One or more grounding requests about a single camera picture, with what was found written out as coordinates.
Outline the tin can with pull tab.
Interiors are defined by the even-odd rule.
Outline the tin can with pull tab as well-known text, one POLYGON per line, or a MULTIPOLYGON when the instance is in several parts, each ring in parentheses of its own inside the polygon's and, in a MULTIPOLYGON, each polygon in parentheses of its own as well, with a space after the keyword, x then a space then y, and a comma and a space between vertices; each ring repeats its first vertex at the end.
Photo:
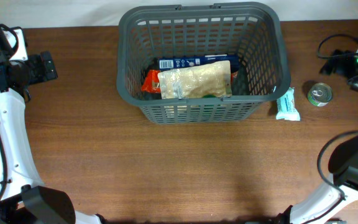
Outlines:
POLYGON ((333 90, 329 85, 325 83, 314 84, 308 92, 308 100, 314 106, 325 106, 332 99, 333 90))

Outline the orange spaghetti packet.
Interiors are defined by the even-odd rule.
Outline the orange spaghetti packet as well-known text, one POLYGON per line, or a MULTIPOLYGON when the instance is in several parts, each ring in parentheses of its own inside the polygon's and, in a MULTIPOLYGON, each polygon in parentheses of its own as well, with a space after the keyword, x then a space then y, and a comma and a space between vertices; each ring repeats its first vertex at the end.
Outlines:
POLYGON ((149 93, 162 93, 161 86, 164 86, 167 90, 168 84, 179 84, 185 90, 195 90, 198 87, 207 85, 216 89, 219 85, 226 86, 227 80, 231 84, 232 79, 236 76, 237 72, 228 73, 226 69, 179 68, 164 72, 149 70, 141 89, 149 93))

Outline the grey plastic mesh basket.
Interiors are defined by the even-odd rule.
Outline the grey plastic mesh basket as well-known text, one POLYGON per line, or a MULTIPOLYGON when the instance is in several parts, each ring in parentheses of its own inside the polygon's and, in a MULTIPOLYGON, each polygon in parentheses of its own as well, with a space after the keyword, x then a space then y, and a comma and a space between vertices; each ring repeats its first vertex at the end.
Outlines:
POLYGON ((237 121, 290 87, 280 20, 259 2, 209 6, 140 6, 119 21, 117 90, 158 124, 237 121), (167 99, 143 92, 147 70, 158 60, 235 55, 239 71, 232 95, 220 98, 167 99))

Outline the blue cardboard food box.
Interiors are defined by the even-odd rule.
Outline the blue cardboard food box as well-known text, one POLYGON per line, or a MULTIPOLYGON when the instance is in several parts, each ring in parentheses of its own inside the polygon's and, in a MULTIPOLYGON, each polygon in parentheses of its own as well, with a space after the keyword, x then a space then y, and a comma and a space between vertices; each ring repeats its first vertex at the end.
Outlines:
POLYGON ((227 54, 158 59, 158 68, 160 71, 166 71, 176 68, 188 68, 199 65, 206 65, 227 60, 230 62, 231 72, 237 72, 239 70, 239 57, 236 55, 227 54))

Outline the clear bag of rice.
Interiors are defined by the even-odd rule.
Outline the clear bag of rice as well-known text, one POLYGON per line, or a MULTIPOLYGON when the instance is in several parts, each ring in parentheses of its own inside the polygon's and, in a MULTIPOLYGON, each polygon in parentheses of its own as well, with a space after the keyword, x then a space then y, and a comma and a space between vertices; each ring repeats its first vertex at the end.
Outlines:
POLYGON ((231 64, 228 60, 158 73, 163 99, 232 95, 231 64))

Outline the green lid glass jar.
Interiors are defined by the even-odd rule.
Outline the green lid glass jar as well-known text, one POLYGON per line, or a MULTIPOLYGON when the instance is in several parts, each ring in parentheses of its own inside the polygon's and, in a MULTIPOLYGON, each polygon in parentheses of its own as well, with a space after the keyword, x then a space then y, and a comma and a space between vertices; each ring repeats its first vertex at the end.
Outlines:
MULTIPOLYGON (((205 95, 203 96, 203 98, 215 98, 216 96, 214 95, 205 95)), ((205 110, 205 113, 211 113, 211 111, 213 110, 214 108, 214 105, 204 105, 204 110, 205 110)))

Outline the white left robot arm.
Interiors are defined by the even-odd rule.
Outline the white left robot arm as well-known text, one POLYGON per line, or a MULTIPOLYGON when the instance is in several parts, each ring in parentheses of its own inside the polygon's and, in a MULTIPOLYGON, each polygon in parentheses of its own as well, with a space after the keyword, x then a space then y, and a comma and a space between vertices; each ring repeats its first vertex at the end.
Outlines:
POLYGON ((44 186, 25 127, 28 86, 58 77, 50 52, 0 62, 0 223, 105 223, 74 209, 69 196, 44 186))

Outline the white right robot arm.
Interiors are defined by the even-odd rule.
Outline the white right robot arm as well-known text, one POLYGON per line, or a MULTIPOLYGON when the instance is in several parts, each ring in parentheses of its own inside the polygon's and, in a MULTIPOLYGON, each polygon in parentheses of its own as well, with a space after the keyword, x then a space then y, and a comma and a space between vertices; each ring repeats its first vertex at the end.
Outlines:
MULTIPOLYGON (((358 44, 358 37, 351 37, 358 44)), ((337 73, 358 92, 358 49, 355 52, 335 50, 325 59, 320 73, 337 73)), ((322 184, 304 201, 290 205, 273 223, 332 223, 341 209, 358 200, 358 130, 330 139, 320 150, 317 170, 322 184)))

